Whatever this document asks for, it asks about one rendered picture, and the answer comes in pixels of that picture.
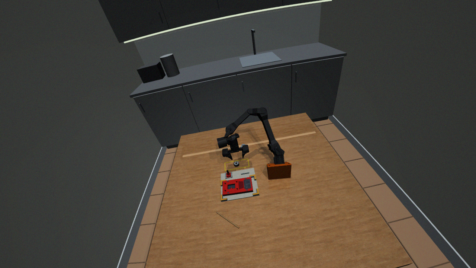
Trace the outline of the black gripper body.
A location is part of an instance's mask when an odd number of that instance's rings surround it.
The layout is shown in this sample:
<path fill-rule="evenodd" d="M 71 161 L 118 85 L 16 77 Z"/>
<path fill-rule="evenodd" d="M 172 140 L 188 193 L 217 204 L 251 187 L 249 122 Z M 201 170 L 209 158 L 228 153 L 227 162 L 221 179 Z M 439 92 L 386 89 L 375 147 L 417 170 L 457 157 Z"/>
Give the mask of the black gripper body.
<path fill-rule="evenodd" d="M 237 143 L 237 145 L 231 146 L 231 150 L 228 150 L 228 148 L 222 149 L 222 155 L 223 157 L 227 157 L 229 156 L 229 154 L 236 153 L 237 151 L 243 151 L 244 153 L 248 153 L 249 152 L 248 145 L 243 145 L 242 147 L 239 148 Z"/>

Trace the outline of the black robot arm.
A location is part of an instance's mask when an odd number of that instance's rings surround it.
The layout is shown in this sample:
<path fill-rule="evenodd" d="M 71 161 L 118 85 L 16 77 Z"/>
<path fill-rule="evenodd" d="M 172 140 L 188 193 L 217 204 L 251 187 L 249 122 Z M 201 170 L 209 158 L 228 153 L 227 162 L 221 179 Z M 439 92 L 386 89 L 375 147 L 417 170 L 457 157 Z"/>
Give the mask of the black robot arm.
<path fill-rule="evenodd" d="M 280 145 L 275 140 L 274 134 L 272 132 L 271 126 L 268 121 L 267 109 L 264 107 L 261 108 L 248 108 L 248 110 L 241 115 L 235 122 L 229 124 L 226 127 L 226 133 L 224 137 L 217 138 L 219 148 L 226 147 L 227 145 L 235 146 L 237 145 L 239 135 L 237 133 L 233 134 L 237 127 L 250 115 L 258 116 L 263 123 L 264 129 L 266 131 L 267 137 L 269 139 L 269 150 L 274 155 L 274 163 L 281 164 L 284 163 L 284 151 L 280 148 Z M 233 135 L 232 135 L 233 134 Z M 231 135 L 231 136 L 229 136 Z"/>

